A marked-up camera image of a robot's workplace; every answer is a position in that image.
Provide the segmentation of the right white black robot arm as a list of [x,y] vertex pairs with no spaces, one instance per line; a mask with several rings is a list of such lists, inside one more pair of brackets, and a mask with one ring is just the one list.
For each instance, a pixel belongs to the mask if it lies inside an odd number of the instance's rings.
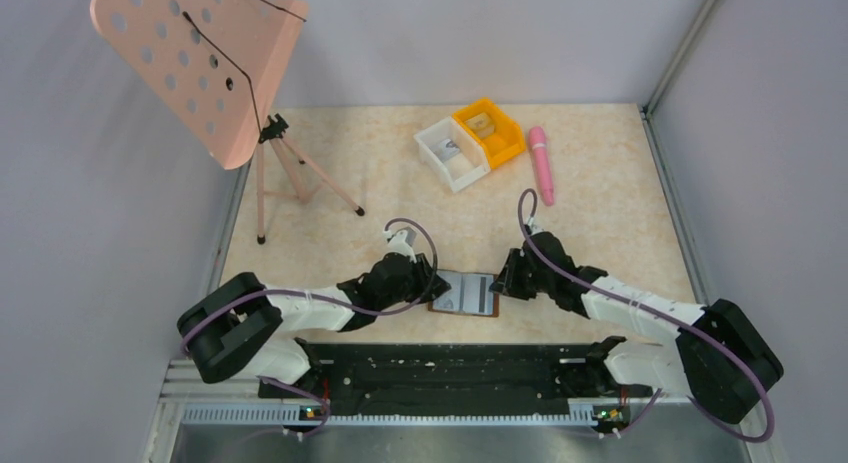
[[703,306],[640,290],[576,265],[547,231],[509,251],[490,289],[521,300],[544,294],[564,311],[640,335],[642,342],[614,336],[599,344],[603,374],[688,397],[723,423],[739,423],[760,402],[752,377],[770,390],[785,373],[737,304],[719,299]]

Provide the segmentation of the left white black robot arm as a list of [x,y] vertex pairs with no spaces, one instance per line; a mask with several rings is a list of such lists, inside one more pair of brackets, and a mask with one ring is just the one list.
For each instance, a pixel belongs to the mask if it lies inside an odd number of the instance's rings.
[[184,353],[207,384],[240,372],[294,384],[314,361],[305,344],[278,336],[355,331],[450,288],[424,254],[390,252],[360,276],[317,290],[273,289],[242,272],[184,312],[176,327]]

